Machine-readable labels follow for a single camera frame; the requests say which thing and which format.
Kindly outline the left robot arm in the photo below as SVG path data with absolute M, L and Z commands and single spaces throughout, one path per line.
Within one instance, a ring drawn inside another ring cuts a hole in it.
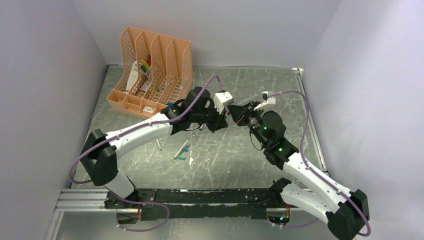
M 139 192 L 130 179 L 118 170 L 118 159 L 134 149 L 154 140 L 184 132 L 193 124 L 206 125 L 215 132 L 227 128 L 226 108 L 234 102 L 228 91 L 214 96 L 202 87 L 195 87 L 184 99 L 162 109 L 152 117 L 132 126 L 88 135 L 82 149 L 82 163 L 92 183 L 103 186 L 118 196 L 126 208 L 134 207 Z

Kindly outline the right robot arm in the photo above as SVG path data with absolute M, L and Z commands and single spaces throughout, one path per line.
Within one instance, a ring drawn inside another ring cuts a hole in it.
M 352 240 L 363 227 L 369 226 L 370 212 L 367 195 L 339 184 L 311 164 L 290 141 L 285 138 L 286 126 L 275 111 L 257 110 L 258 103 L 229 105 L 228 110 L 239 126 L 247 126 L 249 133 L 259 141 L 266 159 L 280 170 L 292 175 L 308 187 L 305 191 L 295 183 L 270 193 L 275 207 L 285 203 L 296 206 L 325 223 L 339 240 Z

